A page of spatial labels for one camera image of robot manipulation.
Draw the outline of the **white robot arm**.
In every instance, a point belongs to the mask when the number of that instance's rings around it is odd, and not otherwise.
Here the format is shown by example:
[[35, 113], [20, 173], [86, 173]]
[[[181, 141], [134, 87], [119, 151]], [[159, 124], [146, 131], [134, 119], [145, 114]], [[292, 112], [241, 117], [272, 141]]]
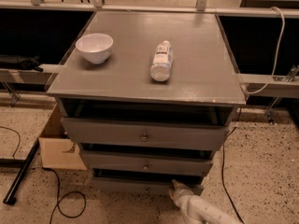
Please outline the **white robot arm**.
[[243, 224], [204, 198], [193, 193], [185, 184], [173, 179], [169, 196], [180, 209], [185, 224]]

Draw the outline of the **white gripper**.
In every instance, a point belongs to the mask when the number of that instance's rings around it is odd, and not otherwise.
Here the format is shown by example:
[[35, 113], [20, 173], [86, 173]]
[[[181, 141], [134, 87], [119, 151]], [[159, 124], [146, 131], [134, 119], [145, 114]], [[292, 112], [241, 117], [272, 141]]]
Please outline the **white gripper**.
[[192, 196], [193, 192], [183, 183], [173, 179], [173, 188], [168, 191], [170, 198], [174, 201], [177, 207], [181, 207]]

